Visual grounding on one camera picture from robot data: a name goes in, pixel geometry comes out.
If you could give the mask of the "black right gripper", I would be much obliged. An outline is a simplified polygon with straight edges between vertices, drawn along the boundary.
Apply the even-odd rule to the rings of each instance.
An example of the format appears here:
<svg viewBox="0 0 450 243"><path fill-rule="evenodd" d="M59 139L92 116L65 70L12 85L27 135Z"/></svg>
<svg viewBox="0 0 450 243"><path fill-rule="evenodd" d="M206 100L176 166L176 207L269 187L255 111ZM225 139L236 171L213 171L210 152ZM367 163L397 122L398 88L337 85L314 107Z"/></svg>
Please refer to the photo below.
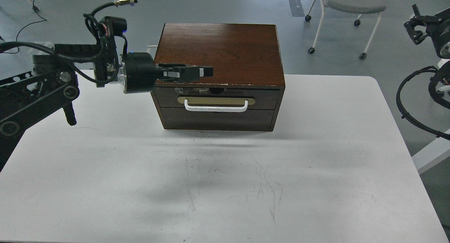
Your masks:
<svg viewBox="0 0 450 243"><path fill-rule="evenodd" d="M443 11L430 16L421 15L416 4L412 5L413 15L404 27L415 45L427 37L432 38L436 54L442 59L450 58L450 21Z"/></svg>

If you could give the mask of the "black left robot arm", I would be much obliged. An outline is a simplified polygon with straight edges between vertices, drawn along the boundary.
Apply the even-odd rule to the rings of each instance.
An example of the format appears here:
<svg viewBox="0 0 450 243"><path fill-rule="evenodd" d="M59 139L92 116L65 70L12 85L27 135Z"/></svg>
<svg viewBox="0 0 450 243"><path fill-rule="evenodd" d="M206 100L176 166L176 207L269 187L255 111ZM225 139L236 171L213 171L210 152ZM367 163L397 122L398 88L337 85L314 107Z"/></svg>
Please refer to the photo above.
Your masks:
<svg viewBox="0 0 450 243"><path fill-rule="evenodd" d="M98 21L95 15L110 6L135 3L137 0L114 0L83 15L95 44L55 44L49 48L21 41L1 43L1 53L21 46L43 52L33 55L32 71L1 81L1 168L24 132L57 110L63 109L69 125L77 124L72 102L80 95L78 75L98 87L119 82L125 94L151 92L156 81L187 83L213 75L211 66L155 64L149 53L127 52L127 42L119 55L115 38L125 38L126 20L104 17Z"/></svg>

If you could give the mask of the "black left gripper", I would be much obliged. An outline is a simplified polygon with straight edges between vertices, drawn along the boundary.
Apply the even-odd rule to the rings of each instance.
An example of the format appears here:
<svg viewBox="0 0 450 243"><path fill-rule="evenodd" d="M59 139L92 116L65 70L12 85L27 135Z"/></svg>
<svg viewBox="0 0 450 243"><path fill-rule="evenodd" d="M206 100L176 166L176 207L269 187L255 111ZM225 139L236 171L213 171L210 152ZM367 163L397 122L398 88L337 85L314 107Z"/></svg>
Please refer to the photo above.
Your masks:
<svg viewBox="0 0 450 243"><path fill-rule="evenodd" d="M212 66L180 63L155 65L147 52L129 52L122 55L119 82L125 94L151 92L158 79L164 82L189 83L204 77L212 77Z"/></svg>

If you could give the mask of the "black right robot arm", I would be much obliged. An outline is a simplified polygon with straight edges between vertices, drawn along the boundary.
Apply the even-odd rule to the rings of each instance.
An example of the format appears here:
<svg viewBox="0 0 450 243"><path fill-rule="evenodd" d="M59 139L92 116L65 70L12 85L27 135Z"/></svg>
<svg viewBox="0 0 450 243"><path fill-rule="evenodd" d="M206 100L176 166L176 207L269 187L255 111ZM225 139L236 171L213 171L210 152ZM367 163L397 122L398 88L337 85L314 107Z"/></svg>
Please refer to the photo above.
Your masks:
<svg viewBox="0 0 450 243"><path fill-rule="evenodd" d="M411 19L404 23L405 30L409 38L415 45L423 42L430 37L437 57L443 60L449 60L449 44L450 44L450 9L445 9L434 16L421 15L416 4L412 6L414 14ZM436 74L430 79L429 94L432 99L449 109L449 101L443 98L444 92L436 89L439 82L449 86L449 62L446 62L437 70Z"/></svg>

